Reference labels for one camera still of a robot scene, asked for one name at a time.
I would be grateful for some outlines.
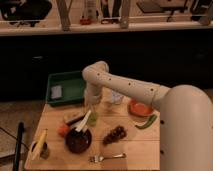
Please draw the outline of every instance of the dark bowl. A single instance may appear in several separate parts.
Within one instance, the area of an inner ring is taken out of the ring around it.
[[[66,136],[66,145],[73,153],[83,153],[89,148],[92,141],[92,134],[87,129],[85,132],[77,132],[75,128],[71,129]]]

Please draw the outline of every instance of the green plastic bin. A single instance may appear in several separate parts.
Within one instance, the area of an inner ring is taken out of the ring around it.
[[[52,99],[51,88],[58,85],[62,87],[62,97]],[[86,82],[82,78],[81,71],[50,74],[47,83],[46,103],[53,107],[83,103],[85,87]]]

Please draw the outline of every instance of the green vegetable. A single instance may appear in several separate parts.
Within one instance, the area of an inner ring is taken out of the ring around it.
[[[149,117],[148,121],[144,125],[135,125],[135,127],[138,129],[146,129],[149,126],[151,126],[156,119],[157,115],[153,114],[152,116]]]

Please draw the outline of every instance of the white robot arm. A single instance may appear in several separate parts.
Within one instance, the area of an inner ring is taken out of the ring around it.
[[[108,72],[103,61],[83,70],[86,103],[99,103],[104,86],[152,106],[161,114],[160,170],[213,171],[213,105],[202,90],[170,89]]]

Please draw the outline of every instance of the fork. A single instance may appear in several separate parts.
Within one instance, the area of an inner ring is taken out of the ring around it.
[[[89,157],[89,161],[94,162],[94,163],[98,163],[98,162],[101,162],[105,159],[116,159],[116,158],[126,158],[126,154],[122,153],[122,154],[118,154],[118,155],[114,155],[114,156],[110,156],[110,157],[104,157],[104,156],[101,156],[101,155],[94,155],[94,156]]]

